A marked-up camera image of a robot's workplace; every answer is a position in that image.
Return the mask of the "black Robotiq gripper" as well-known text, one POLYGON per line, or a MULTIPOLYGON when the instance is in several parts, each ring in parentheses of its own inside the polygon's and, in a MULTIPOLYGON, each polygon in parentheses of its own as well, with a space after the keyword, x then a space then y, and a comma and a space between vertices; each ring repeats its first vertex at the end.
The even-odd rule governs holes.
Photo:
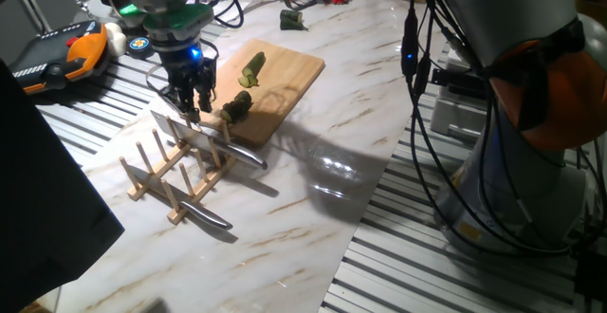
POLYGON ((160 90, 160 97, 182 117, 199 122, 199 110, 193 106, 193 94, 199 94, 201 111, 212 111, 212 94, 216 83, 217 57, 205 56, 199 45, 175 51, 160 51, 162 66, 169 84, 160 90))

